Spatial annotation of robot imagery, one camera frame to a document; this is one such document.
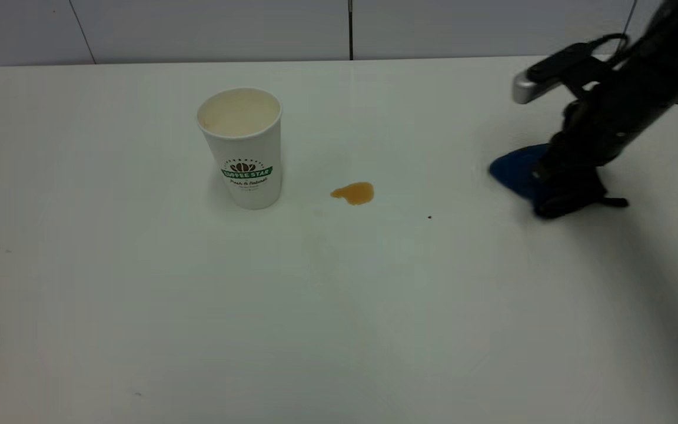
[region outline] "paper cup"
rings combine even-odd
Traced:
[[[282,190],[282,105],[258,88],[233,88],[205,100],[197,124],[234,203],[262,209]]]

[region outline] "coffee spill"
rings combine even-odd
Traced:
[[[331,192],[332,197],[344,198],[349,204],[363,204],[373,200],[373,184],[352,183]]]

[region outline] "cup logo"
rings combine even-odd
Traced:
[[[255,170],[255,164],[248,165],[248,164],[243,164],[242,162],[237,164],[237,166],[229,165],[229,167],[231,167],[232,171],[234,171],[234,172],[247,172],[247,171]]]
[[[271,175],[272,171],[274,171],[274,167],[266,167],[263,162],[255,159],[231,159],[224,162],[221,174],[235,180],[248,180],[267,177]]]

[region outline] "white table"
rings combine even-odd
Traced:
[[[678,108],[603,173],[632,207],[541,222],[486,171],[559,128],[536,60],[0,68],[0,423],[678,422]],[[265,210],[194,124],[243,85]]]

